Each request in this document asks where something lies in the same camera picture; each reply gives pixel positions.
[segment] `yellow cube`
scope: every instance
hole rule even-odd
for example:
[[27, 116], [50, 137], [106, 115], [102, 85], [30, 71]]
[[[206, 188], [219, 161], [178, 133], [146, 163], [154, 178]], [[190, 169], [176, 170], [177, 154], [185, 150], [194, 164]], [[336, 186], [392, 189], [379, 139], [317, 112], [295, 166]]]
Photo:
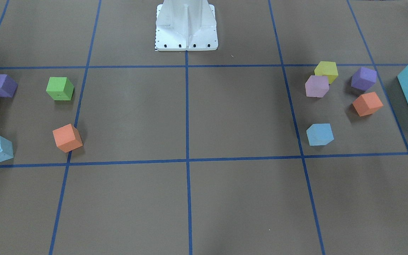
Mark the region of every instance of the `yellow cube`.
[[328, 83], [331, 84], [338, 77], [338, 69], [335, 62], [321, 61], [316, 69], [314, 69], [315, 75], [327, 76]]

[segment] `lavender cube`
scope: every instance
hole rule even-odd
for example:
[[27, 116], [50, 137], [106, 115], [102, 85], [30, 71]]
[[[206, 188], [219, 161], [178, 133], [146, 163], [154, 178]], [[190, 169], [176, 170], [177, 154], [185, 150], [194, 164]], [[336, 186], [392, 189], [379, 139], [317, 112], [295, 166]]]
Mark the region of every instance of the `lavender cube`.
[[366, 67], [360, 67], [360, 69], [358, 69], [358, 71], [352, 76], [351, 86], [366, 91], [372, 87], [376, 81], [376, 71]]
[[307, 97], [324, 97], [329, 89], [327, 76], [311, 75], [305, 83]]
[[0, 97], [13, 97], [18, 84], [7, 74], [0, 74]]

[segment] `gray floor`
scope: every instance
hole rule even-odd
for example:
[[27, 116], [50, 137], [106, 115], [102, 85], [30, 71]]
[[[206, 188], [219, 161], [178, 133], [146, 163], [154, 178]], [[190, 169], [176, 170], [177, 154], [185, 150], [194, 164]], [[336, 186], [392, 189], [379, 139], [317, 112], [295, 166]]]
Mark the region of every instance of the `gray floor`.
[[[219, 49], [189, 53], [154, 51], [160, 3], [0, 0], [0, 255], [408, 254], [408, 0], [211, 0]], [[322, 60], [340, 76], [306, 97]], [[385, 105], [363, 118], [360, 66]]]

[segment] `pink cube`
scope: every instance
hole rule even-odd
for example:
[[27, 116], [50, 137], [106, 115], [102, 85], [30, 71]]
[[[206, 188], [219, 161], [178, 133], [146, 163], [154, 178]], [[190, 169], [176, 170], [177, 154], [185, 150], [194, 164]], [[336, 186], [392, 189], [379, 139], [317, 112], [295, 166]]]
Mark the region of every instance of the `pink cube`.
[[330, 90], [327, 76], [311, 75], [305, 83], [307, 97], [324, 97]]

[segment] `white mounting plate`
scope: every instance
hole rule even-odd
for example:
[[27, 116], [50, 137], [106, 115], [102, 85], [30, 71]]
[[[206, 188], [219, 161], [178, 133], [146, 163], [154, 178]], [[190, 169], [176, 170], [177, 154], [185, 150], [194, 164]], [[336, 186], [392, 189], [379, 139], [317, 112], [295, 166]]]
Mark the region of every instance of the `white mounting plate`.
[[[157, 6], [157, 18], [161, 7]], [[215, 17], [215, 6], [209, 5]], [[216, 50], [218, 48], [217, 28], [202, 27], [190, 40], [190, 45], [186, 45], [186, 39], [180, 34], [171, 35], [170, 30], [158, 27], [155, 31], [155, 50], [157, 51], [204, 51]]]

